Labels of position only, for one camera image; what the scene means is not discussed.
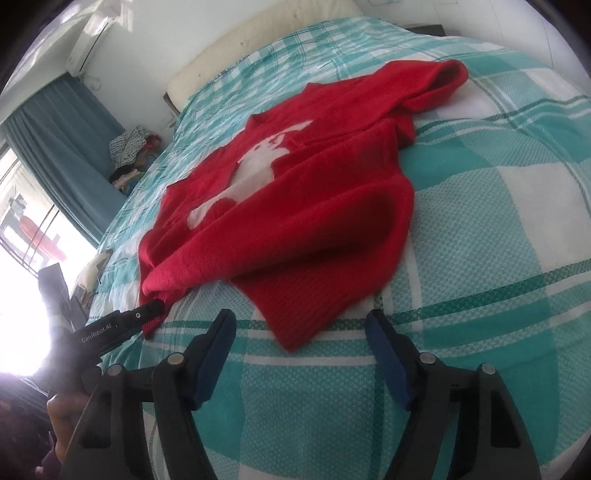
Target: red sweater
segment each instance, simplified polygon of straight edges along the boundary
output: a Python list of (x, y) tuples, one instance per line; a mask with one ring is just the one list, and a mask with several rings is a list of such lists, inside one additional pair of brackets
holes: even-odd
[[(414, 191), (398, 149), (411, 114), (468, 77), (457, 60), (392, 61), (252, 115), (230, 143), (168, 187), (139, 246), (140, 301), (170, 307), (228, 280), (288, 350), (378, 291), (396, 269)], [(150, 334), (162, 319), (144, 326)]]

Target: white patch on sweater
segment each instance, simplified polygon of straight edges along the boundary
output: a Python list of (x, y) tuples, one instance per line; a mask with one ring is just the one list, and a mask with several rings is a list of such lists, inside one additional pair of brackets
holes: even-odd
[(239, 167), (234, 173), (228, 188), (189, 213), (187, 220), (189, 228), (193, 229), (199, 225), (211, 206), (218, 200), (229, 198), (236, 203), (240, 203), (264, 186), (269, 185), (274, 180), (271, 164), (276, 159), (290, 152), (287, 148), (279, 146), (283, 142), (285, 134), (287, 132), (303, 130), (311, 123), (312, 120), (308, 120), (293, 125), (254, 145), (238, 161)]

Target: bedspread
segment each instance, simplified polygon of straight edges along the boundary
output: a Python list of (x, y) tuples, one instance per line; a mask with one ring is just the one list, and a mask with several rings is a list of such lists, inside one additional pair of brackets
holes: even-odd
[[(103, 238), (101, 248), (114, 252), (91, 321), (137, 305), (138, 243), (167, 185), (229, 142), (249, 115), (308, 82), (391, 60), (449, 58), (470, 79), (447, 105), (415, 117), (417, 142), (400, 152), (415, 211), (401, 264), (381, 291), (289, 354), (239, 290), (210, 283), (176, 303), (151, 340), (136, 336), (104, 358), (104, 366), (154, 365), (220, 309), (235, 312), (236, 341), (213, 398), (194, 415), (220, 479), (384, 475), (407, 414), (365, 339), (363, 318), (376, 307), (447, 364), (499, 369), (546, 478), (591, 428), (591, 101), (526, 55), (467, 38), (415, 35), (370, 18), (329, 21), (222, 72), (192, 97), (172, 144)], [(167, 478), (149, 405), (145, 425), (154, 472)]]

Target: window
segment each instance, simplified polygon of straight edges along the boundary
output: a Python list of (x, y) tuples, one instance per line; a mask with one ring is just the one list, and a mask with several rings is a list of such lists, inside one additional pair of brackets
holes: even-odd
[(32, 374), (49, 349), (37, 273), (59, 262), (73, 290), (96, 254), (10, 149), (0, 157), (0, 371)]

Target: hand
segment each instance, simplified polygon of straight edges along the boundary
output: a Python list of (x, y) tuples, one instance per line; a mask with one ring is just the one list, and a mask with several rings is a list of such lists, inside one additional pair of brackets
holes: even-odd
[(84, 393), (58, 393), (47, 402), (47, 412), (57, 437), (56, 456), (64, 463), (70, 440), (74, 434), (75, 425), (70, 422), (73, 414), (82, 413), (89, 397)]

